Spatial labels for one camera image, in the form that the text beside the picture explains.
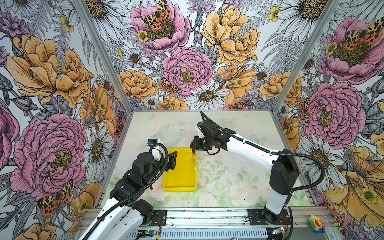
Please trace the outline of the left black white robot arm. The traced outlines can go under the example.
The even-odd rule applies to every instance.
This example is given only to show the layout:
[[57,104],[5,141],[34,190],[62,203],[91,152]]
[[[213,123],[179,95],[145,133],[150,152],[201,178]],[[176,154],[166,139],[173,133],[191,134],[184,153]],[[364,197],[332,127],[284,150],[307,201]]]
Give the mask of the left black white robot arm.
[[149,150],[137,155],[132,168],[115,184],[98,216],[80,236],[81,240],[124,240],[139,226],[147,225],[153,206],[141,199],[164,172],[174,170],[178,153],[169,152],[155,139],[148,140]]

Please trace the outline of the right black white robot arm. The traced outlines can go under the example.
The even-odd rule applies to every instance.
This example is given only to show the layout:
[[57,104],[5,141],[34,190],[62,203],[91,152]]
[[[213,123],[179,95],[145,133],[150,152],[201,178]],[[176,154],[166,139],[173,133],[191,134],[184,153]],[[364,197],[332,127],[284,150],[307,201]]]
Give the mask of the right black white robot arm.
[[271,191],[259,219],[270,225],[275,224],[283,208],[288,206],[300,174],[293,153],[287,149],[277,151],[253,143],[233,130],[222,128],[203,112],[200,114],[202,121],[197,123],[198,135],[190,145],[193,153],[208,153],[216,148],[218,152],[224,150],[243,156],[268,170]]

